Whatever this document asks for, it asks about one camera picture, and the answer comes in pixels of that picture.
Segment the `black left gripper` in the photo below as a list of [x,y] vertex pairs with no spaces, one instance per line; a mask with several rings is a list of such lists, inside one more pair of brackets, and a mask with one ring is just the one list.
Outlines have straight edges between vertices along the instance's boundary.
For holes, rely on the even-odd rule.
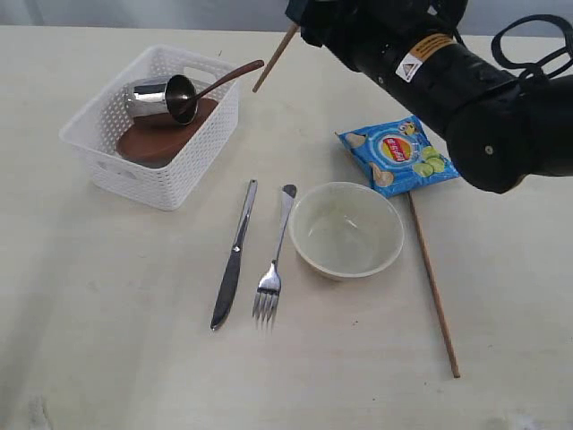
[[372,43],[367,1],[291,0],[286,16],[299,25],[303,39],[316,47],[358,49]]

